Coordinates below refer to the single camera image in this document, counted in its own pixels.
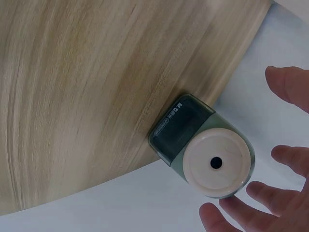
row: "white surface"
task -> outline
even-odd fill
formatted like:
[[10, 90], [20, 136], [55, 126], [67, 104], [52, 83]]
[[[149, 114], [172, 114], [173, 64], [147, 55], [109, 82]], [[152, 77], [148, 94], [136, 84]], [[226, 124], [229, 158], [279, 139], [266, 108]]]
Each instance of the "white surface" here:
[[302, 178], [270, 158], [279, 144], [309, 146], [309, 115], [273, 94], [265, 80], [268, 65], [309, 69], [309, 25], [273, 6], [215, 109], [262, 150], [257, 157], [297, 183]]
[[[219, 169], [211, 167], [221, 158]], [[189, 185], [201, 194], [221, 198], [236, 192], [248, 179], [251, 155], [245, 141], [235, 132], [214, 128], [191, 140], [183, 156], [183, 172]]]
[[[268, 90], [264, 69], [308, 67], [308, 41], [308, 25], [273, 7], [216, 105], [255, 147], [252, 179], [280, 188], [301, 189], [303, 179], [275, 166], [270, 150], [276, 144], [308, 145], [309, 117]], [[244, 190], [238, 196], [263, 209]], [[198, 208], [209, 201], [217, 203], [158, 161], [67, 198], [2, 216], [0, 226], [6, 232], [202, 232]]]
[[308, 0], [276, 0], [277, 3], [286, 7], [298, 17], [309, 23], [309, 1]]

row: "sage green pencil sharpener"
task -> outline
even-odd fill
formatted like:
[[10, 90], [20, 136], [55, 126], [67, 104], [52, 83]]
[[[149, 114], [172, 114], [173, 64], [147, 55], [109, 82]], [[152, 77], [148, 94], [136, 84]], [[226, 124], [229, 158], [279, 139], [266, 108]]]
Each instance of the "sage green pencil sharpener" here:
[[254, 149], [245, 136], [193, 95], [176, 100], [148, 141], [168, 166], [208, 197], [234, 195], [254, 169]]

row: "wood grain surface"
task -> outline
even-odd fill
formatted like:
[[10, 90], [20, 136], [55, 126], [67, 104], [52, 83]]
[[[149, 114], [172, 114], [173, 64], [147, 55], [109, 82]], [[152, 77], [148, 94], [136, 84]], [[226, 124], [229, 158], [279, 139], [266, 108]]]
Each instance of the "wood grain surface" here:
[[0, 0], [0, 214], [157, 159], [147, 133], [212, 105], [269, 0]]

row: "finger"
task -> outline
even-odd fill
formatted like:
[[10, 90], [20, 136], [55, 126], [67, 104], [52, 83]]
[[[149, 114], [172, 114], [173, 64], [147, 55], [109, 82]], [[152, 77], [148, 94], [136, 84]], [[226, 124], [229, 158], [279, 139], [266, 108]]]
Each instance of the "finger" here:
[[211, 203], [200, 207], [199, 216], [207, 232], [241, 232], [229, 224], [220, 210]]
[[219, 204], [247, 232], [264, 232], [278, 219], [246, 205], [237, 197], [222, 199]]
[[275, 161], [289, 166], [295, 173], [305, 178], [309, 176], [309, 148], [279, 145], [272, 149]]
[[309, 70], [268, 66], [265, 76], [269, 88], [278, 97], [309, 113]]
[[253, 181], [247, 186], [247, 193], [278, 217], [282, 215], [288, 204], [299, 194], [298, 191], [282, 190], [258, 181]]

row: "white floor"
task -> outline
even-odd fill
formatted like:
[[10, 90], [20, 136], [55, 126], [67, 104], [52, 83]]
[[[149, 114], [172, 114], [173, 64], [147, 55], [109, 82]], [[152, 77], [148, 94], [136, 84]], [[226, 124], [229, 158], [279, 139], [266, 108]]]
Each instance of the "white floor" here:
[[[277, 144], [309, 146], [309, 116], [268, 90], [264, 69], [309, 68], [308, 41], [309, 25], [273, 6], [215, 106], [255, 147], [253, 179], [287, 189], [301, 189], [304, 180], [272, 162], [270, 150]], [[238, 196], [264, 209], [244, 190]], [[217, 203], [157, 161], [67, 198], [2, 216], [0, 226], [6, 232], [202, 232], [198, 208], [210, 201]]]

